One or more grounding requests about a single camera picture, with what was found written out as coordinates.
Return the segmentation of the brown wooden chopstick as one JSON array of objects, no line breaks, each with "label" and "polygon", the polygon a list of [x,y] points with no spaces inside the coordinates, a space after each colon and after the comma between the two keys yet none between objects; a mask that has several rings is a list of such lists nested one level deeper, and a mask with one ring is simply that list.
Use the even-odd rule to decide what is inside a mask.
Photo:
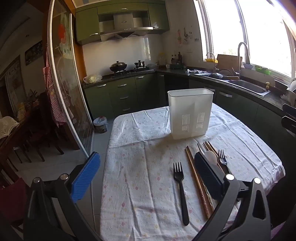
[{"label": "brown wooden chopstick", "polygon": [[209,196],[208,196],[207,191],[205,189],[205,186],[203,184],[203,181],[195,169],[193,155],[190,151],[189,146],[186,146],[185,151],[186,151],[187,156],[189,158],[189,162],[191,164],[191,167],[192,167],[192,170],[194,173],[194,177],[196,179],[196,183],[197,183],[197,187],[199,190],[199,194],[200,194],[200,198],[201,198],[201,202],[203,205],[205,216],[207,219],[209,219],[213,213],[213,206],[210,202],[210,199],[209,199]]}]

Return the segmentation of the red-handled wooden chopstick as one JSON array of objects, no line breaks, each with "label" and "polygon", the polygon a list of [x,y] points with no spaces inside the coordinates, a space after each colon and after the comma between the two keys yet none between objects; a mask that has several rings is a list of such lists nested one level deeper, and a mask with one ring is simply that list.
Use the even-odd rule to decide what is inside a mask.
[{"label": "red-handled wooden chopstick", "polygon": [[196,172],[195,167],[194,167],[193,156],[192,156],[190,148],[188,146],[186,146],[185,151],[186,151],[186,154],[188,156],[190,165],[192,167],[192,172],[194,174],[196,184],[197,184],[197,187],[198,187],[198,190],[199,190],[199,194],[200,194],[200,198],[201,198],[201,202],[202,202],[202,205],[203,205],[205,216],[206,216],[207,219],[209,219],[210,216],[211,216],[210,209],[208,207],[207,199],[206,199],[206,197],[204,195],[202,184],[200,182],[199,176],[197,175],[197,172]]}]

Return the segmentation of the metal fork black handle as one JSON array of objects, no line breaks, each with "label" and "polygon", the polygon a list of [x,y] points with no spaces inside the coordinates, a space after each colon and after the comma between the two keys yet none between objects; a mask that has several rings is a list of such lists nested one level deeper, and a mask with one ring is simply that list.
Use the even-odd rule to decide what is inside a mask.
[{"label": "metal fork black handle", "polygon": [[226,160],[226,157],[225,157],[225,154],[224,154],[224,150],[218,150],[218,156],[219,156],[221,164],[224,165],[225,168],[227,169],[227,172],[229,174],[232,174],[230,169],[228,168],[228,163],[227,163],[227,160]]}]

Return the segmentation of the white plastic spoon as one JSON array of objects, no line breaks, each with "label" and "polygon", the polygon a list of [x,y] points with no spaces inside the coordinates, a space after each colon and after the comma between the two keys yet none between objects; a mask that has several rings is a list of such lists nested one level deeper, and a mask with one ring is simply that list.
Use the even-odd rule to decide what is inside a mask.
[{"label": "white plastic spoon", "polygon": [[208,162],[212,165],[217,165],[217,157],[212,151],[206,151],[205,157],[208,160]]}]

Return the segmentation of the black plastic fork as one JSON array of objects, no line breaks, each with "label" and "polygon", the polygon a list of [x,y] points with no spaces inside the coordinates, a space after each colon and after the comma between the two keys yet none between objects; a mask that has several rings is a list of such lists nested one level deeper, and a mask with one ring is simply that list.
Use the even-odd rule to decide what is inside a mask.
[{"label": "black plastic fork", "polygon": [[184,191],[184,186],[183,186],[184,172],[183,172],[181,162],[173,163],[173,176],[174,176],[174,180],[177,181],[177,183],[179,184],[183,224],[185,226],[188,226],[189,225],[189,213],[188,213],[188,207],[187,207],[185,191]]}]

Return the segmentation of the light wooden chopstick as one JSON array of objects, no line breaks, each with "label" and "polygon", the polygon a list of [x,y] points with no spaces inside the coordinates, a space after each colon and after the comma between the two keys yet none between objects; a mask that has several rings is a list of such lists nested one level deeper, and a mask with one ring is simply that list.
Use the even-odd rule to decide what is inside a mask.
[{"label": "light wooden chopstick", "polygon": [[200,144],[197,142],[197,146],[198,146],[198,149],[199,149],[199,152],[204,155],[204,151],[202,150]]}]

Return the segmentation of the steel kitchen sink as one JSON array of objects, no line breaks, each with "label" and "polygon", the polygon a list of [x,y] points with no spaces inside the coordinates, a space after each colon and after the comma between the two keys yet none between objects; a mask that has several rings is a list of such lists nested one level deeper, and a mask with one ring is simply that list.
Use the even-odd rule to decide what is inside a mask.
[{"label": "steel kitchen sink", "polygon": [[265,96],[270,92],[266,88],[263,88],[261,86],[255,85],[253,83],[250,83],[244,80],[229,80],[228,83],[235,85],[243,90],[252,92],[253,94],[257,94],[259,96]]}]

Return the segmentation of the red chair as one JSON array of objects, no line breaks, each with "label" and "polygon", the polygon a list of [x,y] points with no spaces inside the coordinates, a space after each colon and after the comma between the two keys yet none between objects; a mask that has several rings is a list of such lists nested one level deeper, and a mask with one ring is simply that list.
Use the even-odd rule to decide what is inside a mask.
[{"label": "red chair", "polygon": [[1,215],[15,228],[23,224],[29,187],[22,178],[1,188]]}]

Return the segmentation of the white floral tablecloth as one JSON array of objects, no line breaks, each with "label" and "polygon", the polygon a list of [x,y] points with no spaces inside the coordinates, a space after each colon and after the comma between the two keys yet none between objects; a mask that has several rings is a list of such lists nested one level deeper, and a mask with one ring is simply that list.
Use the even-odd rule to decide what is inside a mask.
[{"label": "white floral tablecloth", "polygon": [[[174,140],[169,108],[117,117],[106,152],[100,209],[103,240],[192,240],[206,222],[191,153],[209,141],[224,150],[228,168],[239,180],[262,181],[266,193],[285,176],[276,153],[240,120],[217,105],[205,135]],[[189,225],[182,220],[179,184],[173,163],[181,162]]]}]

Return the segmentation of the white plastic utensil basket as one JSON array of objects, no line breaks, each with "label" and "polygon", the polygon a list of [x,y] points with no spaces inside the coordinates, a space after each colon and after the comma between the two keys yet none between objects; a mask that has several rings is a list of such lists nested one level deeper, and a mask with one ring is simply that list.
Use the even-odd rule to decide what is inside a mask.
[{"label": "white plastic utensil basket", "polygon": [[202,136],[207,132],[213,95],[206,88],[168,91],[173,139]]}]

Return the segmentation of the white trash bin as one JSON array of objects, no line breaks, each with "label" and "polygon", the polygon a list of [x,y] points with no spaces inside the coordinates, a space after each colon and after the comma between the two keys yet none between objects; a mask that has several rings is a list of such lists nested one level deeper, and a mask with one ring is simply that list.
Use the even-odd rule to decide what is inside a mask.
[{"label": "white trash bin", "polygon": [[105,116],[100,116],[94,119],[93,125],[96,133],[107,132],[107,118]]}]

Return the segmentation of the white plastic bag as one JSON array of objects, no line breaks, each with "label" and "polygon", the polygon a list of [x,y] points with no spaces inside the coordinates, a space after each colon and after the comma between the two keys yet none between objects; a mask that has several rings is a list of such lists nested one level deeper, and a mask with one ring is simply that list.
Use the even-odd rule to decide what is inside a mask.
[{"label": "white plastic bag", "polygon": [[102,76],[99,74],[93,74],[93,75],[88,75],[85,78],[83,78],[83,81],[85,84],[93,84],[100,82],[102,80]]}]

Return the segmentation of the small steel pot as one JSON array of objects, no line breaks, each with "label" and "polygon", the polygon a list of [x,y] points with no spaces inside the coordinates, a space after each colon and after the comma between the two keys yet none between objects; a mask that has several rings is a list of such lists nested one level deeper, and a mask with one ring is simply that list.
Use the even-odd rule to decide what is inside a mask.
[{"label": "small steel pot", "polygon": [[145,62],[141,60],[138,60],[137,62],[135,62],[134,65],[135,65],[135,69],[145,68]]}]

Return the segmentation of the black wok with lid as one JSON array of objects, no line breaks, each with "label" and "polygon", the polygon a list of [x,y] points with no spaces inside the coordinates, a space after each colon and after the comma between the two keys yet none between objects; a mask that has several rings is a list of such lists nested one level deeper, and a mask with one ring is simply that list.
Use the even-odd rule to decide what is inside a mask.
[{"label": "black wok with lid", "polygon": [[123,71],[127,68],[127,64],[125,64],[124,62],[119,62],[119,61],[116,61],[116,63],[113,63],[109,69],[116,73],[116,72],[120,72],[120,71]]}]

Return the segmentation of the steel range hood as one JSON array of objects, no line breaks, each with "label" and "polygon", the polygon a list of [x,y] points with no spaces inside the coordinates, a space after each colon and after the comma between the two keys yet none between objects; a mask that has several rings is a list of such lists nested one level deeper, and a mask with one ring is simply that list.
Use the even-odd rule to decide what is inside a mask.
[{"label": "steel range hood", "polygon": [[154,28],[151,26],[147,11],[121,12],[99,15],[100,39],[126,39],[145,36]]}]

